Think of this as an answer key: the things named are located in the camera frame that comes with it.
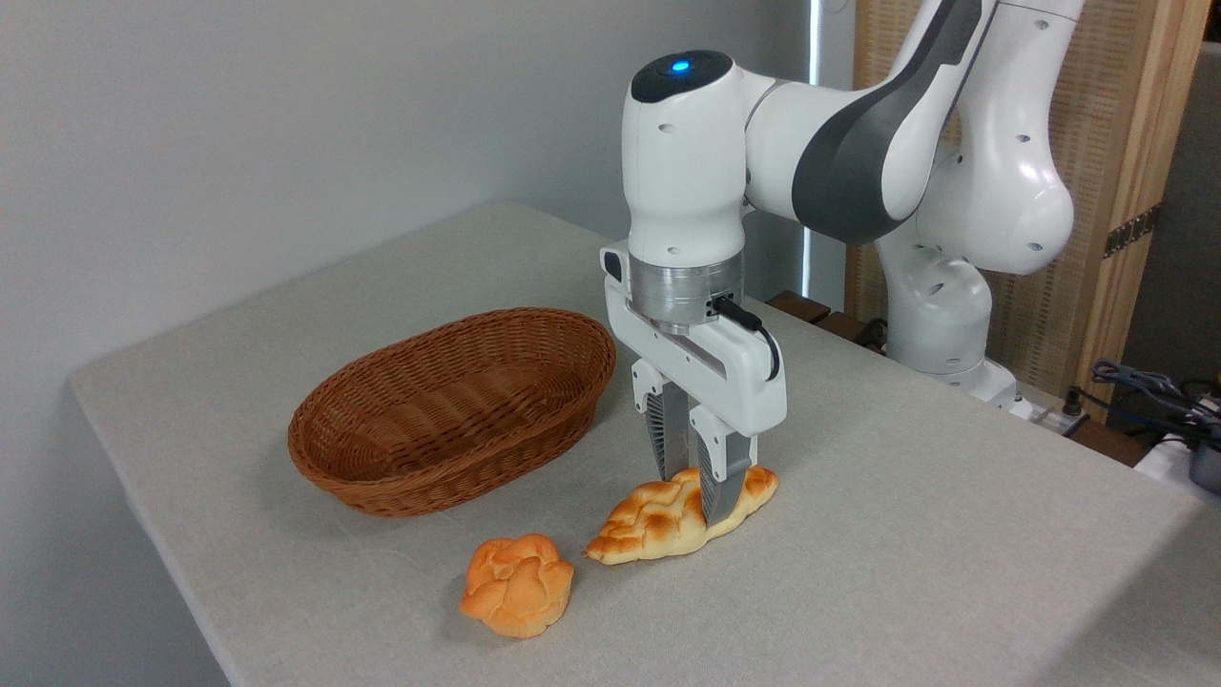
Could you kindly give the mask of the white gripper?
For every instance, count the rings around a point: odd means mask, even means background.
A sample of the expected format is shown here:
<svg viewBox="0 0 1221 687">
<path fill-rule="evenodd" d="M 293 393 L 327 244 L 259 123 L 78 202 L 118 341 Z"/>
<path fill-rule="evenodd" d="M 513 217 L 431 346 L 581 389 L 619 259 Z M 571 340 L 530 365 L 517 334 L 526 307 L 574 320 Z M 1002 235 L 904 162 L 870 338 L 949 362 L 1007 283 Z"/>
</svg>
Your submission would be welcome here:
<svg viewBox="0 0 1221 687">
<path fill-rule="evenodd" d="M 757 332 L 729 318 L 669 332 L 632 310 L 628 243 L 600 253 L 610 329 L 639 358 L 632 394 L 650 433 L 661 480 L 689 466 L 689 395 L 698 401 L 690 422 L 697 434 L 698 486 L 706 525 L 730 516 L 747 469 L 757 465 L 755 434 L 786 417 L 784 369 L 769 379 L 770 347 Z"/>
</svg>

